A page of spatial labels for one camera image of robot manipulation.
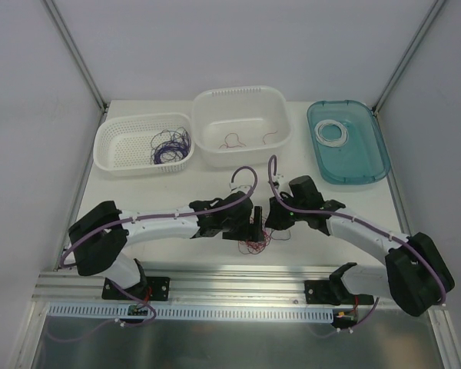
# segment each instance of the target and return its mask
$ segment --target coiled white cable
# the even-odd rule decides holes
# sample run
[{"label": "coiled white cable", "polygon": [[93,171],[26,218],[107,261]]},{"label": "coiled white cable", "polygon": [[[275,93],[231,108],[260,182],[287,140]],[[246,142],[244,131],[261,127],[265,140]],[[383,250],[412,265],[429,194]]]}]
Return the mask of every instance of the coiled white cable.
[{"label": "coiled white cable", "polygon": [[[341,131],[341,136],[339,138],[335,138],[334,140],[328,140],[323,136],[323,129],[328,125],[332,125],[334,127],[338,127]],[[317,123],[316,127],[314,127],[314,133],[316,133],[317,141],[330,148],[339,148],[345,145],[348,141],[348,130],[347,127],[339,123],[338,121],[334,121],[333,119],[324,119]]]}]

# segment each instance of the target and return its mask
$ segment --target white basket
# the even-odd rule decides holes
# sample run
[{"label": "white basket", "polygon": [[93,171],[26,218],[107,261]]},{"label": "white basket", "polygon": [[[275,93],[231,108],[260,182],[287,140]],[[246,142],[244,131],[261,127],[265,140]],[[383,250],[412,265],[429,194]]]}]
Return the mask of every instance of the white basket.
[{"label": "white basket", "polygon": [[[191,131],[204,160],[214,167],[265,163],[292,137],[285,98],[266,86],[203,92],[193,101]],[[232,148],[241,143],[246,146]]]},{"label": "white basket", "polygon": [[99,127],[94,141],[94,163],[113,175],[151,175],[182,171],[194,152],[191,138],[190,153],[174,163],[152,164],[152,145],[168,140],[163,130],[184,128],[191,136],[190,119],[179,113],[135,115],[106,121]]}]

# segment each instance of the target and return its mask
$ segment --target metal frame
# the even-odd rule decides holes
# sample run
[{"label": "metal frame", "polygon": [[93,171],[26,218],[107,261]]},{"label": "metal frame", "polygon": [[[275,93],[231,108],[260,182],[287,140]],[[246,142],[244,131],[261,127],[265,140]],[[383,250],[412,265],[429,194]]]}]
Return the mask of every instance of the metal frame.
[{"label": "metal frame", "polygon": [[[88,85],[96,103],[101,109],[100,125],[108,110],[108,105],[78,50],[64,19],[61,16],[54,0],[41,0],[46,11],[51,16],[66,48],[69,50],[75,64]],[[396,83],[400,80],[408,64],[416,54],[427,32],[440,14],[447,0],[435,0],[431,5],[422,24],[413,36],[403,57],[390,76],[381,96],[373,107],[378,117],[379,110],[390,96]],[[67,227],[72,224],[78,214],[78,209],[87,185],[92,166],[92,154],[85,162],[81,180],[75,200],[72,203]],[[388,183],[393,197],[400,227],[403,232],[410,234],[410,225],[406,218],[402,197],[396,183],[396,175],[391,171],[388,174]],[[68,245],[68,235],[65,227],[65,238],[61,245]],[[256,267],[256,266],[215,266],[202,265],[190,270],[182,271],[175,265],[144,264],[146,273],[165,275],[171,278],[171,304],[191,305],[238,305],[261,307],[304,307],[305,296],[303,281],[306,279],[326,279],[335,268],[310,267]],[[101,299],[101,289],[104,283],[99,277],[79,277],[74,271],[45,271],[39,275],[36,289],[32,296],[30,314],[25,329],[21,332],[22,345],[13,355],[14,367],[31,367],[39,343],[46,311],[50,301],[83,301],[106,304]],[[399,309],[393,301],[382,300],[379,309]],[[449,312],[444,307],[436,307],[429,311],[436,342],[447,368],[461,368],[461,349],[454,334]]]}]

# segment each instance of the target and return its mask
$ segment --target blue plastic container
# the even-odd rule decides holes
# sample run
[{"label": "blue plastic container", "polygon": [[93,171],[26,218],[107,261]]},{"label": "blue plastic container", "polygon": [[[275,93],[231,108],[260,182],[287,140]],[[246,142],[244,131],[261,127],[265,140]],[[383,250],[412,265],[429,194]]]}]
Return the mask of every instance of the blue plastic container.
[{"label": "blue plastic container", "polygon": [[[321,176],[334,185],[364,185],[386,177],[391,163],[372,111],[358,101],[319,101],[307,110],[307,120]],[[347,129],[347,142],[340,147],[319,143],[316,125],[325,120]],[[341,130],[325,126],[321,135],[328,140],[340,137]]]}]

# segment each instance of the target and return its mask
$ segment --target white wall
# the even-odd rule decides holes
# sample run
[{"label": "white wall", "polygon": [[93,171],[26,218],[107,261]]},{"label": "white wall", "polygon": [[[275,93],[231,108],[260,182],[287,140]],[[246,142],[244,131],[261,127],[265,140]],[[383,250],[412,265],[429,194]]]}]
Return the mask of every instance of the white wall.
[{"label": "white wall", "polygon": [[97,106],[39,0],[0,0],[0,369],[59,246]]},{"label": "white wall", "polygon": [[107,100],[270,85],[376,102],[433,0],[57,0]]},{"label": "white wall", "polygon": [[381,111],[414,230],[430,234],[456,280],[461,340],[461,0],[451,0]]}]

